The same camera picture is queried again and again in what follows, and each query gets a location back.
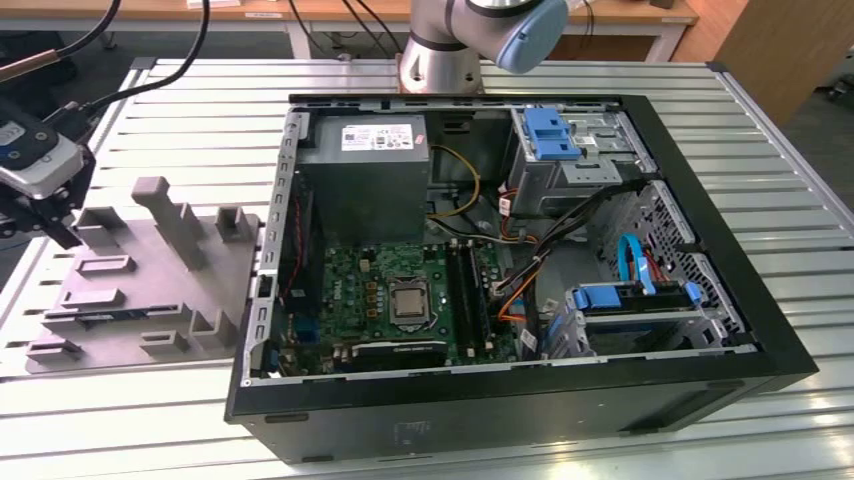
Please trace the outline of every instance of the power supply label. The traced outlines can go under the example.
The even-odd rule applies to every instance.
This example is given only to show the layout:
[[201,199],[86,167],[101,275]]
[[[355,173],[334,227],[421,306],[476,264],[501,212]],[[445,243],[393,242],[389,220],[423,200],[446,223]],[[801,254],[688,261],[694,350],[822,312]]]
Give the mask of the power supply label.
[[347,125],[342,131],[342,151],[414,150],[413,125]]

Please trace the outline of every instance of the motherboard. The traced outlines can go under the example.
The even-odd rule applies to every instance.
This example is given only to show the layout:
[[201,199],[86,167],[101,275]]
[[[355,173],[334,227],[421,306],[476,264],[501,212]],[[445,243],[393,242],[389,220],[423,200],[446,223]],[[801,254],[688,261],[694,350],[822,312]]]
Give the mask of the motherboard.
[[286,319],[281,368],[321,375],[514,361],[490,315],[501,267],[492,244],[329,248],[322,310]]

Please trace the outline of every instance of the green motherboard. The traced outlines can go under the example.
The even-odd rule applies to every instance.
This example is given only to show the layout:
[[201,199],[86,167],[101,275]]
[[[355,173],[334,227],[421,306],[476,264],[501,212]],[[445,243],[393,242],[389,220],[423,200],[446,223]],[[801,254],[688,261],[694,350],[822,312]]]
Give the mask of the green motherboard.
[[[509,328],[490,333],[490,347],[478,350],[477,354],[458,348],[457,329],[461,327],[455,322],[453,282],[446,266],[449,248],[453,247],[439,244],[326,250],[319,318],[295,316],[290,319],[287,335],[298,344],[290,360],[294,373],[335,373],[339,364],[335,360],[342,351],[349,346],[371,342],[445,342],[446,366],[516,360]],[[482,284],[490,285],[500,280],[496,248],[484,244],[473,251],[477,274]],[[299,332],[294,332],[301,328],[317,331],[310,342],[302,344]]]

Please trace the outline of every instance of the slotted aluminum table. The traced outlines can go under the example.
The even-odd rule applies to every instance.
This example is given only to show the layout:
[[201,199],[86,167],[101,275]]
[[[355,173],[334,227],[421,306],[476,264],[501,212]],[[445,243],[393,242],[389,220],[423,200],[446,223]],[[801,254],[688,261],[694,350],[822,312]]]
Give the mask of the slotted aluminum table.
[[[178,63],[138,63],[125,87]],[[387,61],[199,60],[107,112],[89,205],[141,214],[134,179],[163,175],[199,215],[229,203],[266,218],[289,94],[394,92],[394,73]],[[741,87],[701,64],[548,63],[525,76],[485,65],[485,81],[492,93],[650,97],[821,373],[673,434],[297,466],[223,422],[230,361],[19,377],[0,383],[0,478],[850,478],[853,217]],[[23,373],[70,265],[32,242],[0,297],[0,375]]]

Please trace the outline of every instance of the cpu socket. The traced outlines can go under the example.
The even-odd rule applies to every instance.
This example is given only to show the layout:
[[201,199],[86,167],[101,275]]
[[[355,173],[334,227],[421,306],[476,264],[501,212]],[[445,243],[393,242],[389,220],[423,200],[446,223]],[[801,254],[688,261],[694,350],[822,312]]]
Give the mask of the cpu socket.
[[391,324],[414,332],[430,323],[430,287],[421,277],[393,278],[389,282]]

